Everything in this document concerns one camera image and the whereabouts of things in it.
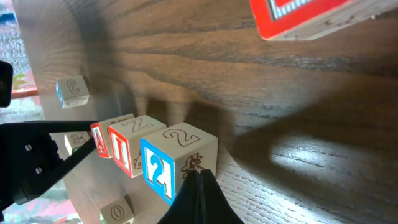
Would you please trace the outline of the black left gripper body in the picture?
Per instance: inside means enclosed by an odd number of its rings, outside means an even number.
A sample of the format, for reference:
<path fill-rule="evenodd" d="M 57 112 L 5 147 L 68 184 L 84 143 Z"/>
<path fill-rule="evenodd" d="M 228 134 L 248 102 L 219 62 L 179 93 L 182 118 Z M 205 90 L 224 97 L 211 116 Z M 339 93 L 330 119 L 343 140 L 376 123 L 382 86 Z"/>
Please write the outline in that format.
<path fill-rule="evenodd" d="M 0 74 L 1 107 L 7 108 L 10 105 L 12 95 L 12 65 L 5 61 L 1 61 Z"/>

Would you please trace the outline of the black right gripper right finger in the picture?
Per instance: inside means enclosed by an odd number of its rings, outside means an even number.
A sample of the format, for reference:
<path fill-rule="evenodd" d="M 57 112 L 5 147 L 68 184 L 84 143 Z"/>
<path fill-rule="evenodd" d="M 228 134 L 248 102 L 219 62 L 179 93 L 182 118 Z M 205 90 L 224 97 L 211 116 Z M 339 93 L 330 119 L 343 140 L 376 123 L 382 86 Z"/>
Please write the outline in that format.
<path fill-rule="evenodd" d="M 209 169 L 191 171 L 159 224 L 242 223 Z"/>

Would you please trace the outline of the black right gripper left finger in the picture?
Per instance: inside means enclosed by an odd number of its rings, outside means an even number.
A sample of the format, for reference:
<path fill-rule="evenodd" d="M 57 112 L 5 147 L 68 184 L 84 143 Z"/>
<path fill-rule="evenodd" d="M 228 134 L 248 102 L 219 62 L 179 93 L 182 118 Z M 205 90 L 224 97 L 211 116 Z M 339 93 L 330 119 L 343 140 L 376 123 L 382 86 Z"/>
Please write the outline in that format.
<path fill-rule="evenodd" d="M 26 121 L 1 125 L 1 211 L 36 199 L 95 149 L 89 139 L 65 160 L 51 133 L 89 131 L 94 121 Z"/>

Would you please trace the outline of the blue number 2 block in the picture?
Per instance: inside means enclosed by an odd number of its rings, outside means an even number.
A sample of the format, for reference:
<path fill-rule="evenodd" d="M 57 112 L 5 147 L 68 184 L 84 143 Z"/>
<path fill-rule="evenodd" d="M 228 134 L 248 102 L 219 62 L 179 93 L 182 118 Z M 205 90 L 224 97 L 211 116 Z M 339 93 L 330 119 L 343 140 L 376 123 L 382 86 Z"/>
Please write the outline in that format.
<path fill-rule="evenodd" d="M 144 180 L 169 205 L 189 172 L 216 173 L 218 138 L 188 123 L 146 135 L 140 146 Z"/>

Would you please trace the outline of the red letter A block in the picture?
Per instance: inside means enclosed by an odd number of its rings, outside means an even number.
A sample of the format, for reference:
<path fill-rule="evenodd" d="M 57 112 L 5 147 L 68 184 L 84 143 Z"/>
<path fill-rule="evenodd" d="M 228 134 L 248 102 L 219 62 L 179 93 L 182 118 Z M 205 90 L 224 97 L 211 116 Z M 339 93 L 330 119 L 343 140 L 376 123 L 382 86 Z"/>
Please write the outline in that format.
<path fill-rule="evenodd" d="M 109 126 L 112 124 L 120 123 L 128 119 L 134 118 L 134 114 L 127 114 L 118 116 L 116 118 L 99 121 L 90 125 L 91 133 L 101 158 L 110 159 L 113 157 L 111 149 L 111 141 L 109 136 Z"/>

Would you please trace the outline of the red letter I block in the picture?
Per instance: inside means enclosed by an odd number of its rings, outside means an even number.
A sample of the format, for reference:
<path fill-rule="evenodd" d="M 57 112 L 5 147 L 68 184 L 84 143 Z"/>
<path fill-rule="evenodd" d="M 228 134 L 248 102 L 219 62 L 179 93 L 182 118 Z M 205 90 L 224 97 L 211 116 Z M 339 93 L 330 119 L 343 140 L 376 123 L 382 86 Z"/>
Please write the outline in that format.
<path fill-rule="evenodd" d="M 128 177 L 135 178 L 142 174 L 141 138 L 166 127 L 166 124 L 148 115 L 109 126 L 113 160 Z"/>

